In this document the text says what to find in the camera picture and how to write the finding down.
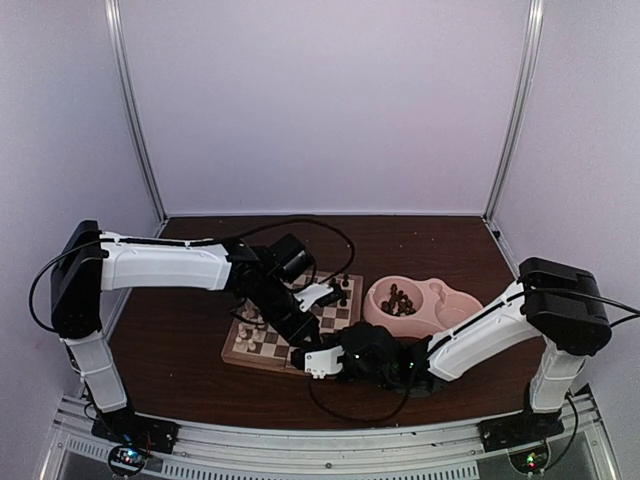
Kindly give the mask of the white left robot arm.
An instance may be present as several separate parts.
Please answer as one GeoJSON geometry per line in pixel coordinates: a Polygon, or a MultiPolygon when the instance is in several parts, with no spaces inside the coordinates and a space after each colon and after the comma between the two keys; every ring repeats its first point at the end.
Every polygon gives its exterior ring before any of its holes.
{"type": "Polygon", "coordinates": [[[339,374],[344,350],[321,338],[314,306],[341,295],[326,280],[295,287],[316,261],[304,243],[286,234],[268,246],[251,246],[247,235],[170,240],[134,237],[77,225],[63,251],[49,260],[29,288],[33,321],[66,347],[92,396],[106,414],[106,429],[123,444],[137,442],[144,424],[132,407],[103,333],[105,292],[201,290],[249,301],[291,347],[292,365],[313,379],[339,374]]]}

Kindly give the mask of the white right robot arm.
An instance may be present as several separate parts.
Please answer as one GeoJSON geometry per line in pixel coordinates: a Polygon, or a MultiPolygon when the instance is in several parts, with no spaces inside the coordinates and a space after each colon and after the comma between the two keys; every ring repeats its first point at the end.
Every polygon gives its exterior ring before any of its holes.
{"type": "Polygon", "coordinates": [[[426,396],[510,347],[545,341],[527,408],[513,419],[519,440],[535,440],[551,424],[587,358],[611,340],[595,276],[532,257],[519,277],[488,305],[432,278],[402,276],[374,283],[363,320],[318,347],[298,348],[292,365],[314,379],[373,377],[406,396],[426,396]]]}

